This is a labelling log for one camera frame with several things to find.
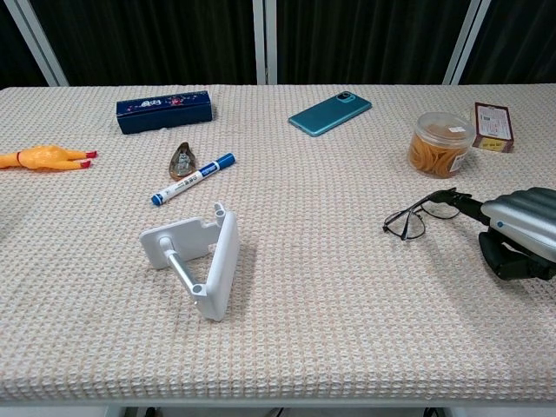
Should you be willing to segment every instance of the plastic container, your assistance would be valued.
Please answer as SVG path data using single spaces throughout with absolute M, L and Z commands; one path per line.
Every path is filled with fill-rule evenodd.
M 461 168 L 475 139 L 475 127 L 449 113 L 425 113 L 417 120 L 407 158 L 419 171 L 448 178 Z

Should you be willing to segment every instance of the pencil case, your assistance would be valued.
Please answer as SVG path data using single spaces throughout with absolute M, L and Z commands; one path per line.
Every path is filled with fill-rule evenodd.
M 116 118 L 124 135 L 209 122 L 212 107 L 207 91 L 146 97 L 116 103 Z

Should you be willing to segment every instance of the teal smartphone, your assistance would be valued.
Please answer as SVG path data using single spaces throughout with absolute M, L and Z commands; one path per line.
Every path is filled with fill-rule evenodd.
M 343 91 L 289 117 L 288 121 L 311 136 L 319 136 L 372 107 L 371 102 Z

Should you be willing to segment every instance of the eyeglass frame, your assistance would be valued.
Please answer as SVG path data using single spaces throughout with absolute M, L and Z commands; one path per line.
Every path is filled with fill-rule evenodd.
M 437 219 L 450 220 L 450 219 L 453 219 L 455 216 L 457 216 L 460 213 L 460 211 L 458 210 L 458 212 L 455 215 L 452 215 L 450 217 L 439 217 L 437 215 L 433 215 L 432 213 L 429 213 L 424 207 L 422 207 L 422 205 L 425 204 L 426 202 L 432 201 L 432 199 L 437 195 L 445 194 L 446 192 L 453 193 L 453 192 L 455 192 L 455 190 L 456 190 L 456 188 L 453 187 L 453 188 L 448 189 L 448 190 L 440 189 L 438 191 L 434 191 L 432 194 L 429 194 L 426 197 L 421 198 L 418 202 L 416 202 L 415 204 L 413 204 L 409 208 L 406 208 L 405 210 L 402 210 L 402 211 L 397 212 L 397 213 L 393 213 L 392 215 L 387 217 L 386 220 L 384 221 L 384 224 L 382 225 L 382 230 L 385 233 L 390 232 L 392 235 L 398 236 L 403 241 L 410 241 L 410 240 L 417 239 L 417 238 L 423 236 L 425 234 L 427 228 L 425 226 L 425 222 L 423 221 L 423 219 L 419 215 L 419 212 L 424 211 L 428 215 L 431 215 L 432 217 L 437 218 Z M 403 231 L 401 232 L 401 235 L 398 235 L 397 233 L 392 231 L 388 226 L 390 224 L 392 224 L 393 222 L 395 222 L 396 220 L 398 220 L 400 217 L 404 216 L 404 215 L 407 215 L 406 223 L 403 227 Z M 409 219 L 411 218 L 411 215 L 416 215 L 419 218 L 420 222 L 423 223 L 423 232 L 420 233 L 417 236 L 407 237 L 407 229 L 409 228 Z

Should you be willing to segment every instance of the rubber band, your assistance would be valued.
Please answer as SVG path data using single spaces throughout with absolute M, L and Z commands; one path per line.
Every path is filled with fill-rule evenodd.
M 414 135 L 409 145 L 408 157 L 416 169 L 448 178 L 455 175 L 457 171 L 457 169 L 451 171 L 455 158 L 466 152 L 467 148 L 450 149 L 434 146 L 423 141 L 420 136 Z

